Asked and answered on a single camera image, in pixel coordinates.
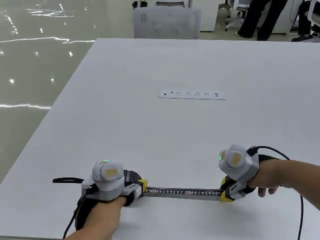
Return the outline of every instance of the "finger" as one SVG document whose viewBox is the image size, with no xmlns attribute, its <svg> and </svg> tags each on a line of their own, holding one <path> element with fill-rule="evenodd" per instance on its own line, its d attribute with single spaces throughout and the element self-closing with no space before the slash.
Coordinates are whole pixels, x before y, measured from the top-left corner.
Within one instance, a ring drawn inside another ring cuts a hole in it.
<svg viewBox="0 0 320 240">
<path fill-rule="evenodd" d="M 277 187 L 275 187 L 275 188 L 269 188 L 268 193 L 272 195 L 272 194 L 274 194 L 274 193 L 277 191 L 277 189 L 278 189 Z"/>
<path fill-rule="evenodd" d="M 258 196 L 263 198 L 266 195 L 266 189 L 259 187 L 258 189 Z"/>
<path fill-rule="evenodd" d="M 257 184 L 255 183 L 255 178 L 252 178 L 250 179 L 248 182 L 247 182 L 248 186 L 252 189 L 256 188 L 257 187 Z"/>
</svg>

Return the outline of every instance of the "black pants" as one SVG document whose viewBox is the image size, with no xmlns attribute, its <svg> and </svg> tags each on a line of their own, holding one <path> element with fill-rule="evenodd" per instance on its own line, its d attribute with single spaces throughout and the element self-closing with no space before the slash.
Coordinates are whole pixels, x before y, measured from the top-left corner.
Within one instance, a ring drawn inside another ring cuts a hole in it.
<svg viewBox="0 0 320 240">
<path fill-rule="evenodd" d="M 267 41 L 288 0 L 272 0 L 270 9 L 257 33 L 258 41 Z M 244 38 L 252 38 L 257 28 L 261 13 L 270 0 L 252 0 L 244 22 L 238 34 Z"/>
<path fill-rule="evenodd" d="M 299 7 L 299 26 L 298 26 L 298 35 L 309 35 L 311 29 L 311 22 L 306 16 L 306 12 L 309 11 L 310 1 L 303 2 Z M 320 14 L 320 4 L 316 3 L 314 6 L 314 13 Z M 312 31 L 320 33 L 320 26 L 313 25 Z"/>
</svg>

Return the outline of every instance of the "wrist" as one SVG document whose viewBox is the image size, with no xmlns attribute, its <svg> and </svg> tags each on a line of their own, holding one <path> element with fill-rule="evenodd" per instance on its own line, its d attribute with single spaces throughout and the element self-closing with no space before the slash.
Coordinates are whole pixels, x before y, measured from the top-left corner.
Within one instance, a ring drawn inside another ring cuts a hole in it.
<svg viewBox="0 0 320 240">
<path fill-rule="evenodd" d="M 117 204 L 120 208 L 122 208 L 126 202 L 127 202 L 127 198 L 125 198 L 124 196 L 118 196 L 115 200 L 113 200 L 115 202 L 115 204 Z"/>
<path fill-rule="evenodd" d="M 292 174 L 291 166 L 294 162 L 294 160 L 279 160 L 277 163 L 279 185 L 285 188 L 292 188 L 290 184 L 290 175 Z"/>
</svg>

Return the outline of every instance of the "measuring tape blade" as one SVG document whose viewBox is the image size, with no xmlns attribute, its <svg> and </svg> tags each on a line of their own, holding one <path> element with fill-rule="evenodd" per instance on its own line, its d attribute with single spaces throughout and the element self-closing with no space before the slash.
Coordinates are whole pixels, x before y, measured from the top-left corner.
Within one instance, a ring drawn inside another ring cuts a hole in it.
<svg viewBox="0 0 320 240">
<path fill-rule="evenodd" d="M 148 186 L 145 197 L 219 201 L 223 190 L 202 188 L 165 188 Z"/>
</svg>

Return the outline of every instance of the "yellow label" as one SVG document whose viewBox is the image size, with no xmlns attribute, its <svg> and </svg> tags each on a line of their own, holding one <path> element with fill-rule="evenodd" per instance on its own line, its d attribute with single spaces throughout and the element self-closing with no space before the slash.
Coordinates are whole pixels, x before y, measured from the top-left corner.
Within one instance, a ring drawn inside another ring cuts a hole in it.
<svg viewBox="0 0 320 240">
<path fill-rule="evenodd" d="M 226 177 L 224 177 L 224 178 L 222 179 L 221 184 L 220 184 L 220 187 L 221 187 L 223 184 L 225 184 L 225 183 L 226 183 Z"/>
<path fill-rule="evenodd" d="M 140 179 L 138 180 L 138 182 L 142 183 L 142 191 L 145 192 L 148 186 L 148 180 L 147 179 Z"/>
<path fill-rule="evenodd" d="M 118 169 L 117 168 L 107 168 L 104 170 L 104 176 L 106 178 L 116 177 L 116 176 L 118 176 Z"/>
<path fill-rule="evenodd" d="M 237 167 L 241 160 L 241 155 L 239 153 L 235 153 L 230 161 L 230 164 L 234 167 Z"/>
</svg>

